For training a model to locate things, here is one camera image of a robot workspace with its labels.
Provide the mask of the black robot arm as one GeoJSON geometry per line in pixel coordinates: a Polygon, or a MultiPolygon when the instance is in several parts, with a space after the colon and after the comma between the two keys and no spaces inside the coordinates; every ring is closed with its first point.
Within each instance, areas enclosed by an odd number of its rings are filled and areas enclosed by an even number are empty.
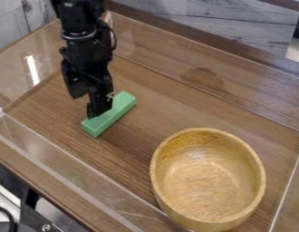
{"type": "Polygon", "coordinates": [[[114,85],[109,72],[116,43],[109,25],[100,19],[104,0],[51,0],[61,24],[65,46],[61,72],[69,95],[89,97],[87,117],[96,118],[112,108],[114,85]]]}

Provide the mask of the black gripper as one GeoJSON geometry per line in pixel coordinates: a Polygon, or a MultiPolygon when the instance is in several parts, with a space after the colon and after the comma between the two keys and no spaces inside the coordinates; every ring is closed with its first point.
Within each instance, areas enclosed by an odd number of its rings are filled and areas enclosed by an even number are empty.
{"type": "Polygon", "coordinates": [[[89,119],[112,109],[114,86],[108,65],[115,50],[114,37],[114,31],[104,21],[91,24],[80,32],[61,30],[61,38],[67,43],[60,49],[63,78],[73,99],[87,94],[89,96],[89,119]]]}

